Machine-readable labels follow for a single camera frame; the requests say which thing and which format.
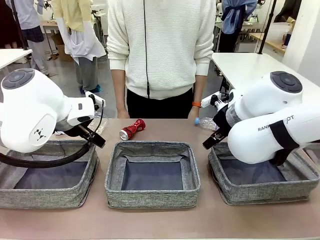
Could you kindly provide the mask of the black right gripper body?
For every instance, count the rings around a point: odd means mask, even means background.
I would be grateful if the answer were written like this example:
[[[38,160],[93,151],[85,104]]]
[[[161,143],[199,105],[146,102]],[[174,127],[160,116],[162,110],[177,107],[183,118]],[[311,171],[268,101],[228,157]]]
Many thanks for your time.
[[[227,118],[226,118],[227,110],[228,110],[228,106],[225,105],[220,110],[218,110],[217,114],[213,117],[213,121],[218,126],[218,130],[217,131],[221,135],[228,135],[230,130],[231,130],[231,128],[232,128],[229,125],[229,123],[227,121]]]

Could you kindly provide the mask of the person's right hand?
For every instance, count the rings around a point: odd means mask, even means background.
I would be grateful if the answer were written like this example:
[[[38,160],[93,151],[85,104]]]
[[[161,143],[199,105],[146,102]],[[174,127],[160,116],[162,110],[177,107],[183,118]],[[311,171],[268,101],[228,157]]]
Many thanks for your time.
[[[125,107],[117,108],[117,118],[118,119],[129,119],[130,115]]]

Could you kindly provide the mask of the person's left hand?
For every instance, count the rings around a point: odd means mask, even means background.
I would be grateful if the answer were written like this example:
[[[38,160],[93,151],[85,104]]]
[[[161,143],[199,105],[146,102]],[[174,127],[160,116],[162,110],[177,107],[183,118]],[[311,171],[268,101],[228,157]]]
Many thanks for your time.
[[[192,106],[189,114],[188,114],[188,119],[189,120],[194,120],[195,118],[199,117],[199,113],[200,113],[200,108],[197,106]]]

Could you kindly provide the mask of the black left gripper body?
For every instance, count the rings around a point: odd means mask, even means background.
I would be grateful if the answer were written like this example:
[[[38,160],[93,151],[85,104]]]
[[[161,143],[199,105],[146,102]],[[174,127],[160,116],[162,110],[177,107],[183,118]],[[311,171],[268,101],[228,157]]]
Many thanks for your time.
[[[69,137],[89,137],[90,133],[93,133],[93,131],[88,128],[92,121],[93,120],[90,119],[78,125],[72,126],[64,119],[56,123],[55,131],[63,132]]]

